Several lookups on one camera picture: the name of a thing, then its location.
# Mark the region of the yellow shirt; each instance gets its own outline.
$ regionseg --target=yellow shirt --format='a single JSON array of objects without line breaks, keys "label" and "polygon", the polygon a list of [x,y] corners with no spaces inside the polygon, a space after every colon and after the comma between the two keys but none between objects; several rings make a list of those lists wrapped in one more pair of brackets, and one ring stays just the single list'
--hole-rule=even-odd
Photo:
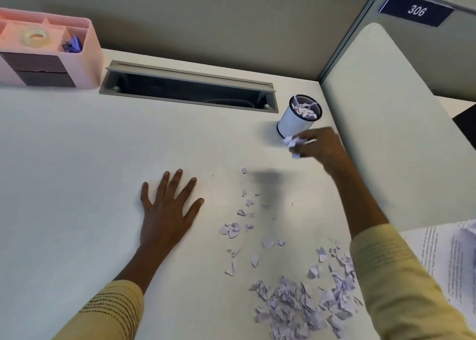
[{"label": "yellow shirt", "polygon": [[[392,225],[360,233],[350,253],[367,311],[382,339],[476,340]],[[132,340],[143,312],[140,288],[130,281],[113,281],[53,340]]]}]

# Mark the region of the white cylindrical bin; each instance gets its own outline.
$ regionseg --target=white cylindrical bin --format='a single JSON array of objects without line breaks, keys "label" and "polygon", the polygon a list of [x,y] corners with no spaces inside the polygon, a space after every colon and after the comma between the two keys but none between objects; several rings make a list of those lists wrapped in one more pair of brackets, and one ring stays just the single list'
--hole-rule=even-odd
[{"label": "white cylindrical bin", "polygon": [[[316,118],[305,118],[295,110],[298,104],[308,104],[307,107],[316,114]],[[286,108],[283,116],[277,123],[277,132],[282,138],[294,136],[308,128],[322,117],[322,108],[318,102],[304,94],[296,94],[289,100],[289,106]]]}]

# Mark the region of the pink desk organizer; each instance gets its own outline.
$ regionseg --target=pink desk organizer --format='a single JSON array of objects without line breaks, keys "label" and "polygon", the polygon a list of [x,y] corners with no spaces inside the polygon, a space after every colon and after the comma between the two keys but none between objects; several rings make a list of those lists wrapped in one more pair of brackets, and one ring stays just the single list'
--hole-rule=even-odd
[{"label": "pink desk organizer", "polygon": [[[25,33],[44,30],[48,43],[33,48]],[[62,44],[77,35],[83,49]],[[0,8],[0,83],[9,86],[99,87],[104,54],[89,19]]]}]

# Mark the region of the hand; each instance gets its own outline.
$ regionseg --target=hand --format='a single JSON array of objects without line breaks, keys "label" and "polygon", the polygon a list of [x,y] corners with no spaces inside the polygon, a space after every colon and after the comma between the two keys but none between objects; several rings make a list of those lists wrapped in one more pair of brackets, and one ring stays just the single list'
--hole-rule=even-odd
[{"label": "hand", "polygon": [[144,223],[140,231],[141,246],[164,245],[174,247],[192,226],[204,199],[197,199],[183,216],[183,206],[190,197],[197,179],[192,178],[175,199],[183,171],[178,169],[169,183],[170,173],[165,172],[157,188],[154,204],[149,200],[149,184],[142,184],[140,200],[144,207]]},{"label": "hand", "polygon": [[324,165],[326,170],[331,166],[350,161],[339,136],[330,127],[308,129],[294,137],[311,142],[296,144],[289,150],[292,153],[298,153],[301,157],[314,157]]}]

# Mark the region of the desk surface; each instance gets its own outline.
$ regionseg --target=desk surface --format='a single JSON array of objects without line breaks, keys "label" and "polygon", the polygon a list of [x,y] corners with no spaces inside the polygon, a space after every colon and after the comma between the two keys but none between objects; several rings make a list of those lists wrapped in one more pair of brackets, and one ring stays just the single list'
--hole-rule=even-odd
[{"label": "desk surface", "polygon": [[[0,338],[52,337],[116,276],[138,245],[140,186],[165,170],[198,178],[205,204],[191,231],[161,265],[146,293],[137,339],[266,339],[253,322],[260,300],[247,291],[281,275],[333,287],[329,273],[306,279],[328,237],[348,247],[337,190],[312,159],[293,160],[276,123],[289,98],[304,93],[323,109],[316,126],[335,126],[317,82],[104,51],[110,60],[272,82],[279,114],[99,95],[98,90],[0,89]],[[241,173],[246,167],[248,173]],[[238,217],[241,192],[256,218]],[[259,207],[268,203],[268,209]],[[253,223],[230,240],[223,223]],[[265,250],[271,236],[284,247]],[[241,248],[237,275],[224,274]],[[256,269],[250,255],[259,255]],[[361,298],[359,290],[354,292]],[[377,339],[362,309],[348,320],[353,339]],[[330,330],[313,338],[335,339]]]}]

